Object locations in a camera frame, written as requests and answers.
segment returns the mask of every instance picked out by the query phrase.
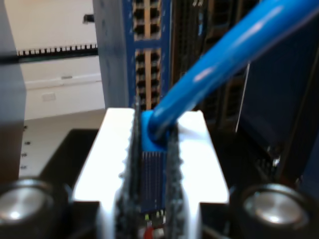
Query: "blue ethernet cable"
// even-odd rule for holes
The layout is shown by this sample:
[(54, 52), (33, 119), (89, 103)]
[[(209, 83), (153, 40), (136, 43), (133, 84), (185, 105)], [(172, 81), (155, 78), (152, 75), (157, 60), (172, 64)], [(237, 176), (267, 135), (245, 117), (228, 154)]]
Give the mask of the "blue ethernet cable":
[(319, 0), (260, 3), (175, 84), (154, 111), (143, 113), (143, 150), (164, 151), (159, 142), (185, 111), (318, 12)]

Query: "server rack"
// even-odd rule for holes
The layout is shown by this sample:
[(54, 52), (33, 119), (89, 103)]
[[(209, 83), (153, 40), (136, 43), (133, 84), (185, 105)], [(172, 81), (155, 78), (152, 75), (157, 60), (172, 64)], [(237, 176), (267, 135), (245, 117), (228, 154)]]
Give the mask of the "server rack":
[[(172, 9), (172, 85), (258, 0), (175, 0)], [(235, 130), (242, 102), (246, 68), (212, 92), (195, 109), (202, 110), (209, 129)]]

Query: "black surface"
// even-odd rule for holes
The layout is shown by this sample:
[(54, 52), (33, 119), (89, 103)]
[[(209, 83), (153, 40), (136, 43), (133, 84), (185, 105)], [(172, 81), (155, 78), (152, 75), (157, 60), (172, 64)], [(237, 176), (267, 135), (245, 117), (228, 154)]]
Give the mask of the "black surface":
[(97, 239), (100, 225), (99, 202), (73, 202), (67, 239)]
[(0, 0), (0, 183), (19, 176), (25, 86), (7, 18)]
[(215, 132), (211, 135), (228, 188), (267, 181), (254, 164), (262, 157), (240, 132)]
[(98, 129), (71, 130), (39, 178), (54, 184), (67, 184), (74, 188)]
[(240, 118), (241, 127), (271, 161), (281, 159), (276, 176), (287, 174), (285, 183), (290, 184), (302, 174), (319, 127), (319, 84), (309, 80), (318, 27), (316, 17), (251, 63)]
[(280, 163), (278, 177), (294, 183), (304, 172), (319, 134), (319, 51), (290, 141)]

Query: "ethernet port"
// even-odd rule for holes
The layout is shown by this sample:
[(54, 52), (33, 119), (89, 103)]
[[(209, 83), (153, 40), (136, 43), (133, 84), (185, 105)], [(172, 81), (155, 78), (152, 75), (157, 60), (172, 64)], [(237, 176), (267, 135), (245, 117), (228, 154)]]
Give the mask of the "ethernet port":
[(146, 99), (146, 93), (139, 93), (141, 101)]
[(152, 110), (154, 110), (156, 106), (157, 106), (157, 103), (152, 103), (152, 106), (151, 106)]
[(136, 9), (134, 12), (134, 18), (138, 21), (144, 20), (144, 9)]
[(134, 28), (134, 32), (136, 33), (137, 36), (143, 37), (144, 34), (145, 34), (144, 25), (137, 25), (137, 26)]
[(151, 62), (157, 62), (160, 59), (160, 55), (157, 52), (151, 53)]
[(144, 88), (144, 87), (146, 86), (146, 83), (145, 83), (145, 81), (138, 81), (138, 82), (136, 83), (136, 86), (137, 86), (138, 88)]
[(159, 68), (157, 66), (152, 66), (151, 67), (151, 74), (157, 74), (159, 72)]
[(135, 57), (135, 60), (138, 64), (145, 63), (145, 54), (141, 53)]
[(157, 19), (160, 16), (160, 11), (157, 8), (152, 7), (150, 9), (151, 20)]
[(143, 67), (143, 68), (138, 68), (138, 69), (136, 70), (136, 74), (139, 75), (139, 76), (145, 75), (145, 67)]
[(151, 35), (158, 34), (160, 27), (157, 24), (151, 24)]
[(153, 5), (153, 4), (157, 4), (159, 2), (159, 0), (150, 0), (150, 4)]
[(146, 111), (146, 103), (145, 103), (145, 99), (141, 99), (141, 111)]
[(157, 98), (160, 94), (156, 92), (152, 92), (152, 98)]
[(158, 86), (160, 81), (158, 79), (151, 79), (151, 87)]

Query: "electrical outlet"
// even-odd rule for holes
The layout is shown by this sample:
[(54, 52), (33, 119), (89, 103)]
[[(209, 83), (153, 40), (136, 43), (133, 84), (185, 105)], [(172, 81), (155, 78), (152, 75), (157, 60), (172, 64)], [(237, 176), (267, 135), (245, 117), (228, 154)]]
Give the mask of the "electrical outlet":
[(51, 92), (42, 94), (42, 100), (44, 102), (56, 100), (55, 93)]

